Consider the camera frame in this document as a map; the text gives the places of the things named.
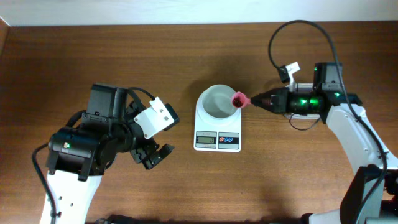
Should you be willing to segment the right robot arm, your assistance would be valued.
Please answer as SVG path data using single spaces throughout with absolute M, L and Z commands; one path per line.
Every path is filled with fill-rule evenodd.
M 344 94 L 342 64 L 317 63 L 313 87 L 296 84 L 297 65 L 282 68 L 287 84 L 251 98 L 251 103 L 289 117 L 317 115 L 339 140 L 354 179 L 339 209 L 302 215 L 302 223 L 397 223 L 397 158 L 371 126 L 355 94 Z

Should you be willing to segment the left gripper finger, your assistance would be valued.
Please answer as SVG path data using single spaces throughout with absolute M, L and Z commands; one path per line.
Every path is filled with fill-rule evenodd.
M 154 168 L 163 159 L 165 159 L 172 151 L 175 149 L 174 146 L 170 144 L 163 145 L 158 151 L 150 153 L 142 162 L 146 170 Z
M 172 124 L 168 125 L 164 129 L 164 131 L 168 131 L 169 129 L 171 129 L 172 127 L 174 127 L 175 125 L 177 125 L 179 123 L 180 118 L 178 117 L 178 114 L 175 112 L 175 110 L 172 108 L 172 106 L 169 103 L 165 104 L 165 107 L 174 120 Z

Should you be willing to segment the pink measuring scoop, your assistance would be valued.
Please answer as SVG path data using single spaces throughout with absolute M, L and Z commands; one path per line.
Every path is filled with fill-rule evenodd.
M 232 96 L 231 103 L 235 108 L 241 109 L 245 108 L 247 105 L 250 105 L 251 99 L 239 91 Z

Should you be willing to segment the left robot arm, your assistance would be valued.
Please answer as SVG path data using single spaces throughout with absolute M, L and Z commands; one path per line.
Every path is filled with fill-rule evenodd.
M 160 146 L 154 136 L 179 122 L 172 106 L 146 90 L 148 107 L 137 96 L 137 87 L 105 84 L 91 87 L 86 110 L 75 113 L 49 142 L 46 175 L 32 163 L 46 191 L 41 223 L 84 223 L 105 171 L 119 153 L 130 153 L 137 164 L 153 169 L 174 149 Z

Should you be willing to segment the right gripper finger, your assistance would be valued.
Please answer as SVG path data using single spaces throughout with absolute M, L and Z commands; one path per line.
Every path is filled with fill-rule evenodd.
M 274 107 L 271 99 L 251 99 L 251 104 L 265 110 L 272 110 Z
M 272 101 L 272 93 L 260 93 L 254 97 L 251 97 L 251 99 L 256 99 L 256 100 L 260 100 L 260 99 L 271 99 Z

